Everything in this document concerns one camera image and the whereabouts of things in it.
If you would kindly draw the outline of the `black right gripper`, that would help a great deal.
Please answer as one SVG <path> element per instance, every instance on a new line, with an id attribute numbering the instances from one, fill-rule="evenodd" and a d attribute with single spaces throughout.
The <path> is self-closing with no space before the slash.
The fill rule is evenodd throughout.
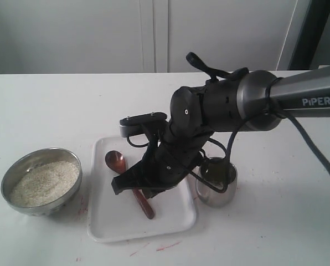
<path id="1" fill-rule="evenodd" d="M 157 130 L 157 141 L 151 141 L 142 158 L 111 182 L 116 195 L 124 190 L 142 189 L 145 199 L 176 186 L 197 165 L 199 150 L 212 136 L 212 131 L 200 128 L 199 133 L 185 136 L 173 122 Z"/>

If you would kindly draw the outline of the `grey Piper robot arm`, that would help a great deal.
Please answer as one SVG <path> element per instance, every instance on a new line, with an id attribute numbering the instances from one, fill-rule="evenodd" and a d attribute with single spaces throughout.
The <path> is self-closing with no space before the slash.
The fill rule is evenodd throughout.
<path id="1" fill-rule="evenodd" d="M 115 194 L 134 188 L 147 198 L 179 184 L 201 160 L 200 150 L 215 132 L 231 134 L 225 162 L 238 132 L 269 131 L 282 119 L 330 117 L 330 66 L 289 77 L 239 69 L 223 80 L 183 86 L 171 98 L 170 113 L 154 112 L 120 121 L 125 138 L 144 134 L 142 159 L 112 179 Z"/>

